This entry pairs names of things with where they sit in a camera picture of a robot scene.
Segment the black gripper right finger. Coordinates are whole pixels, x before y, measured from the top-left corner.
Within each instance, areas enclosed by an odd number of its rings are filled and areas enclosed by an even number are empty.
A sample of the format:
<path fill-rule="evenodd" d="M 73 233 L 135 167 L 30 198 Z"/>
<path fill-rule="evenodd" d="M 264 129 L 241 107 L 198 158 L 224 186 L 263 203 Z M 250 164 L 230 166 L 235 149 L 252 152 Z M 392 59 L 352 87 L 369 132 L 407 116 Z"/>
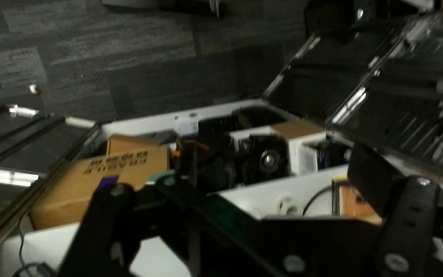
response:
<path fill-rule="evenodd" d="M 439 187 L 421 175 L 404 175 L 364 144 L 352 149 L 347 176 L 381 218 L 373 267 L 381 277 L 424 277 Z"/>

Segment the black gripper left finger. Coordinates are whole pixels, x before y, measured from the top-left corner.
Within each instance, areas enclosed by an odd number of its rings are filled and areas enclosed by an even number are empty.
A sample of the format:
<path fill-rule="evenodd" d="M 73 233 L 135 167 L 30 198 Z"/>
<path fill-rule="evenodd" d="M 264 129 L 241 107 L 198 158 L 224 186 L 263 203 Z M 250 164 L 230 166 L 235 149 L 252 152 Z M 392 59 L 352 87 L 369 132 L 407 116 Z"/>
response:
<path fill-rule="evenodd" d="M 153 173 L 135 190 L 126 183 L 99 186 L 90 196 L 56 277 L 133 277 L 130 263 L 141 241 L 159 236 L 181 259 L 195 247 L 186 218 L 156 184 Z"/>

